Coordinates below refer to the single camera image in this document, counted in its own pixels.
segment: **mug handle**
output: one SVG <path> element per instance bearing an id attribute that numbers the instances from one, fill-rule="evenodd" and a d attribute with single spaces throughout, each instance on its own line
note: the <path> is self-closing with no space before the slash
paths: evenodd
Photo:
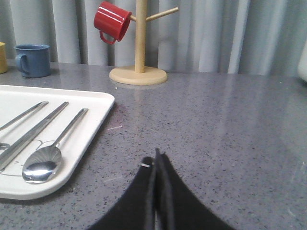
<path id="1" fill-rule="evenodd" d="M 100 34 L 101 40 L 103 40 L 105 43 L 108 43 L 108 44 L 112 45 L 112 44 L 114 44 L 115 41 L 116 41 L 115 38 L 113 39 L 113 41 L 109 41 L 109 40 L 105 39 L 105 37 L 104 37 L 104 32 L 102 32 L 101 30 L 99 31 L 99 34 Z"/>
<path id="2" fill-rule="evenodd" d="M 23 66 L 22 66 L 22 59 L 24 59 L 26 57 L 26 54 L 18 54 L 15 57 L 15 64 L 17 69 L 22 72 L 22 73 L 28 73 L 28 71 L 26 71 Z"/>

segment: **spoon handle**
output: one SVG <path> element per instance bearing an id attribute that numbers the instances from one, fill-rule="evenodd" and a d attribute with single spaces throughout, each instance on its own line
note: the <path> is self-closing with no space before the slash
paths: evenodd
<path id="1" fill-rule="evenodd" d="M 62 103 L 0 155 L 0 172 L 68 105 Z"/>
<path id="2" fill-rule="evenodd" d="M 49 102 L 40 102 L 34 106 L 32 106 L 31 108 L 27 109 L 26 111 L 24 111 L 23 113 L 19 114 L 17 117 L 13 118 L 11 121 L 9 121 L 8 123 L 4 124 L 3 126 L 0 127 L 0 130 L 4 130 L 5 128 L 7 128 L 8 126 L 10 126 L 11 124 L 15 123 L 16 121 L 18 121 L 19 119 L 23 118 L 25 115 L 27 115 L 28 113 L 32 112 L 35 109 L 41 109 L 43 108 L 46 104 L 48 104 Z"/>
<path id="3" fill-rule="evenodd" d="M 52 144 L 52 146 L 56 146 L 60 140 L 62 140 L 62 138 L 67 134 L 67 132 L 71 129 L 71 127 L 74 125 L 74 123 L 76 121 L 78 121 L 78 119 L 85 114 L 88 111 L 88 108 L 83 108 L 81 109 L 77 115 L 70 121 L 70 123 L 66 126 L 66 128 L 63 130 L 63 132 L 59 135 L 59 137 L 54 141 L 54 143 Z"/>

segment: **blue mug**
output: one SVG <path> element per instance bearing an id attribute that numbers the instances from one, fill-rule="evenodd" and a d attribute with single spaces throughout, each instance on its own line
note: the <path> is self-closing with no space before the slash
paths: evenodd
<path id="1" fill-rule="evenodd" d="M 15 46 L 15 49 L 16 67 L 23 77 L 40 78 L 51 74 L 49 46 L 26 44 Z"/>

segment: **wooden mug tree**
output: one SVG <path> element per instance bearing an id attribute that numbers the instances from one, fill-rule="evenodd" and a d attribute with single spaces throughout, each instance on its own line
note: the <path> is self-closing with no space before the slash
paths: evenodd
<path id="1" fill-rule="evenodd" d="M 147 0 L 136 0 L 135 65 L 114 68 L 110 78 L 129 85 L 155 85 L 167 80 L 167 73 L 161 69 L 145 66 L 146 22 L 175 13 L 178 7 L 147 17 Z"/>

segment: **black object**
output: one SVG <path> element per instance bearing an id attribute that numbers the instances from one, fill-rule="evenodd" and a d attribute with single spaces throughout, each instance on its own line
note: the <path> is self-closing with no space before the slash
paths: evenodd
<path id="1" fill-rule="evenodd" d="M 122 198 L 90 230 L 235 230 L 182 182 L 165 153 L 146 157 Z"/>

